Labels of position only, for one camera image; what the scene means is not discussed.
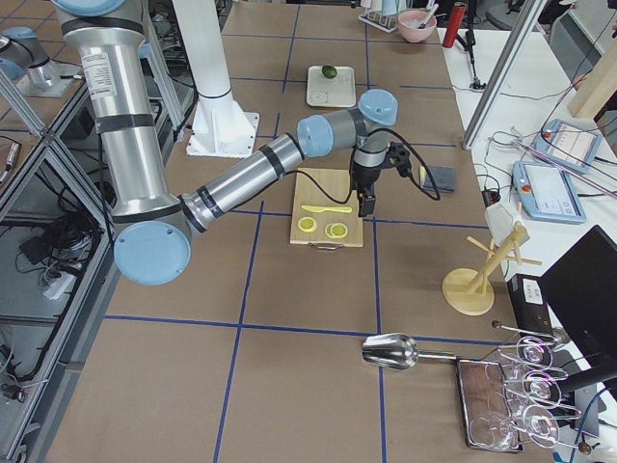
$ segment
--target white plate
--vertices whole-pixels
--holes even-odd
[[[354,69],[335,66],[336,77],[329,79],[321,66],[308,68],[307,105],[320,108],[349,108],[356,104]]]

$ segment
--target wooden cutting board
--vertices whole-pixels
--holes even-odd
[[[349,191],[349,173],[336,169],[299,169],[313,177],[328,194],[338,200],[343,200]],[[343,246],[361,248],[362,219],[358,217],[358,200],[352,193],[346,205],[351,206],[350,213],[343,212],[309,212],[302,205],[339,206],[330,201],[317,189],[307,177],[296,175],[296,189],[293,197],[293,212],[291,214],[291,244],[342,244]],[[301,231],[298,221],[303,217],[312,217],[317,222],[317,229],[311,233]],[[347,236],[333,239],[326,235],[326,226],[331,223],[342,223],[348,228]]]

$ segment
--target yellow knife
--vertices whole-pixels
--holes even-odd
[[[351,212],[350,205],[307,205],[302,204],[302,209],[308,212],[342,212],[343,214],[349,214]]]

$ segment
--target white table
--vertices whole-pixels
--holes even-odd
[[[445,30],[440,30],[439,33],[443,39]],[[503,31],[475,31],[474,33],[477,42],[477,45],[474,47],[477,73],[480,80],[486,82],[491,76],[509,33]],[[468,90],[469,83],[471,82],[469,56],[463,51],[459,43],[455,43],[452,48],[444,48],[443,54],[452,85],[455,88],[463,126],[467,128],[473,111],[481,97],[480,93]],[[541,97],[558,94],[569,86],[570,81],[554,57],[544,36],[540,33],[532,33],[525,42],[523,52],[512,66],[501,92],[510,95]],[[570,91],[552,116],[550,116],[551,119],[558,118],[564,121],[575,121],[570,116],[567,108],[567,103],[573,95],[574,91]],[[482,128],[478,141],[471,150],[473,161],[478,164],[476,166],[477,173],[486,174],[488,171],[489,175],[499,181],[500,186],[508,185],[510,183],[509,176],[485,164],[489,137],[497,131],[511,132],[513,127],[523,135],[537,133],[558,99],[559,96],[533,100],[501,95],[496,100],[496,105],[487,123]],[[592,120],[576,120],[576,124],[584,128],[596,127]],[[499,138],[499,140],[503,141],[507,139],[505,136]],[[531,142],[532,139],[533,136],[525,140]],[[491,144],[488,161],[490,164],[498,166],[506,172],[512,172],[512,164],[520,160],[522,156],[523,152],[521,150],[501,148],[496,144]],[[606,141],[603,141],[598,156],[615,160],[615,155]],[[525,159],[532,160],[532,157],[528,154]],[[595,162],[594,165],[617,177],[617,167],[599,162]],[[617,184],[614,181],[593,172],[588,174],[588,176],[610,189],[617,189]],[[480,185],[484,185],[483,177],[479,177],[478,180]],[[574,182],[578,193],[598,193],[575,178]],[[492,180],[488,180],[487,184],[489,187],[494,186]],[[507,188],[501,190],[502,201],[515,203],[518,200],[517,193],[513,192],[511,195],[508,193],[509,189]],[[515,273],[542,275],[596,224],[600,225],[613,240],[617,241],[617,201],[608,197],[599,197],[581,199],[581,202],[587,215],[587,222],[582,225],[554,224],[531,220],[523,213],[523,218],[526,218],[525,226],[531,236],[531,239],[522,246],[523,257],[539,259],[543,264],[540,266],[529,264],[517,265],[512,262],[506,279],[511,278]],[[553,326],[560,325],[553,313],[551,317]],[[568,345],[568,349],[575,358],[581,356],[578,349],[572,343]],[[580,361],[579,365],[582,368],[589,367],[584,360]],[[608,410],[602,413],[602,418],[608,422],[617,423],[617,403],[608,393],[603,394],[602,399],[608,405]],[[568,431],[570,430],[562,430],[563,440],[565,442],[573,442],[576,434]],[[603,445],[612,445],[617,449],[617,430],[601,426],[600,442]],[[560,453],[567,461],[570,456],[570,450],[561,449]],[[617,461],[617,456],[613,455],[613,457],[615,458],[614,460],[606,461]],[[580,454],[578,454],[576,461],[592,460],[581,458]]]

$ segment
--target lemon slice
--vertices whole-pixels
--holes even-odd
[[[302,217],[298,220],[298,228],[304,233],[313,233],[317,230],[317,221],[312,217]]]
[[[331,239],[343,239],[347,236],[349,229],[345,224],[335,222],[326,226],[326,235]]]
[[[321,73],[327,79],[334,79],[336,75],[338,74],[338,71],[336,70],[334,66],[326,65],[326,66],[321,67]]]

